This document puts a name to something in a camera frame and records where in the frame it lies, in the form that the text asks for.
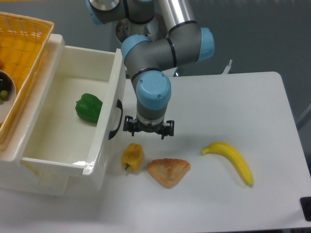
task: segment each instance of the black drawer handle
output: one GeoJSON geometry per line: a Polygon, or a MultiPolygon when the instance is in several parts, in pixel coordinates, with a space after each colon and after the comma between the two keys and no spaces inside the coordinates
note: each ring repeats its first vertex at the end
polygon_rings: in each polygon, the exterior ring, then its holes
{"type": "Polygon", "coordinates": [[[118,125],[118,127],[117,127],[115,130],[110,131],[108,140],[112,139],[112,138],[117,134],[117,132],[119,131],[121,122],[122,122],[122,117],[123,117],[123,106],[122,106],[121,100],[119,100],[119,99],[118,99],[118,101],[117,101],[117,108],[120,108],[120,109],[121,109],[121,116],[120,116],[119,125],[118,125]]]}

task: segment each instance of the bowl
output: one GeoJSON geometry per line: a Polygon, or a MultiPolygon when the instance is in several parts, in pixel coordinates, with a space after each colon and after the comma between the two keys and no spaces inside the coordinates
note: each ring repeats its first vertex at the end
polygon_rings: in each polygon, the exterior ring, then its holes
{"type": "Polygon", "coordinates": [[[16,87],[12,78],[2,70],[0,70],[0,79],[9,80],[10,82],[9,95],[6,98],[6,100],[3,101],[3,103],[0,103],[0,124],[1,124],[8,115],[8,113],[10,112],[14,104],[16,98],[16,87]]]}

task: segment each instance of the yellow bell pepper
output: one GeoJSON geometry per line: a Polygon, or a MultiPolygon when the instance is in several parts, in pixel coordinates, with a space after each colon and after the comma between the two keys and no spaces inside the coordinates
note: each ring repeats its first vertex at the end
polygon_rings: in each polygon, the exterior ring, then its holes
{"type": "Polygon", "coordinates": [[[142,160],[144,157],[144,152],[140,144],[131,143],[124,151],[121,164],[125,170],[131,172],[139,171],[142,160]]]}

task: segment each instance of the toy food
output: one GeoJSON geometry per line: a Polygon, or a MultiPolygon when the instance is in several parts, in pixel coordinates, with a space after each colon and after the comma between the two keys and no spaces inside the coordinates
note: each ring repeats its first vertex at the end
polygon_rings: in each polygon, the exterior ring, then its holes
{"type": "Polygon", "coordinates": [[[177,185],[190,170],[190,163],[182,159],[155,159],[147,166],[149,174],[166,188],[177,185]]]}
{"type": "Polygon", "coordinates": [[[202,155],[207,153],[220,154],[228,158],[242,177],[243,181],[251,186],[253,175],[242,155],[231,145],[225,142],[213,142],[201,151],[202,155]]]}
{"type": "Polygon", "coordinates": [[[144,152],[140,144],[131,143],[124,151],[121,165],[125,170],[137,172],[140,169],[144,152]]]}
{"type": "Polygon", "coordinates": [[[100,101],[95,95],[85,93],[81,99],[77,101],[76,112],[81,119],[97,123],[101,113],[103,102],[100,101]]]}

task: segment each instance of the pastry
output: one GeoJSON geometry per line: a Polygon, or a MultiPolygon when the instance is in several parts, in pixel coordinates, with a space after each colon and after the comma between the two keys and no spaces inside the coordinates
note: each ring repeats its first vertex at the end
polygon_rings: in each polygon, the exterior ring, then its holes
{"type": "Polygon", "coordinates": [[[190,170],[190,163],[182,159],[155,159],[147,166],[149,174],[166,188],[172,188],[190,170]]]}

